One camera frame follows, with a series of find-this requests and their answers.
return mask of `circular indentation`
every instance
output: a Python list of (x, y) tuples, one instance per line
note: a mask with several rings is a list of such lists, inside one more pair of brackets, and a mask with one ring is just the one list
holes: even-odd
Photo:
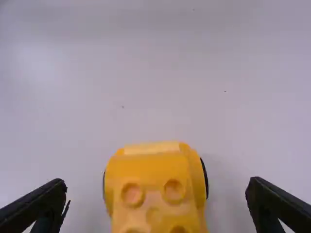
[(183, 226), (175, 226), (171, 229), (170, 233), (189, 233)]
[(170, 179), (164, 185), (164, 199), (171, 204), (179, 204), (185, 197), (185, 188), (176, 179)]
[(123, 202), (129, 207), (139, 207), (144, 202), (144, 191), (136, 183), (127, 183), (121, 191)]
[(159, 224), (162, 220), (161, 212), (156, 207), (151, 207), (147, 210), (146, 221), (149, 225)]
[(144, 232), (139, 229), (128, 229), (125, 231), (125, 233), (144, 233)]

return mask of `white table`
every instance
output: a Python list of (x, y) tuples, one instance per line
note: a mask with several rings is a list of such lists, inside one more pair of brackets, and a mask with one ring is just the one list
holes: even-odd
[(109, 232), (102, 171), (178, 139), (210, 181), (211, 233), (254, 233), (262, 176), (311, 202), (310, 1), (0, 3), (0, 205), (60, 177), (63, 233)]

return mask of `white surface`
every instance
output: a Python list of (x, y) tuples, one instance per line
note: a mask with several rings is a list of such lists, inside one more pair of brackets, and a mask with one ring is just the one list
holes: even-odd
[(62, 232), (109, 232), (107, 160), (165, 139), (205, 161), (211, 233), (255, 232), (250, 176), (311, 202), (310, 7), (1, 1), (0, 205), (61, 177), (72, 199)]

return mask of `black wheel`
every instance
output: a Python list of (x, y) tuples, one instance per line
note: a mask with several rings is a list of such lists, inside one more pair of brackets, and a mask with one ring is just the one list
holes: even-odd
[(206, 199), (208, 199), (208, 178), (207, 178), (207, 173), (206, 173), (205, 165), (204, 165), (204, 162), (203, 162), (202, 158), (200, 158), (200, 160), (201, 160), (202, 169), (203, 169), (203, 173), (204, 173), (205, 189), (206, 189)]
[(105, 173), (106, 173), (106, 170), (104, 171), (104, 175), (103, 175), (103, 198), (105, 200)]

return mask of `yellow toy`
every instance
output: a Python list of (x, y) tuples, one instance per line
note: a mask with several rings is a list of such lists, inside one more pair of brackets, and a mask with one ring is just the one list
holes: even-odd
[(181, 142), (125, 146), (104, 173), (112, 233), (207, 233), (207, 197), (203, 161)]

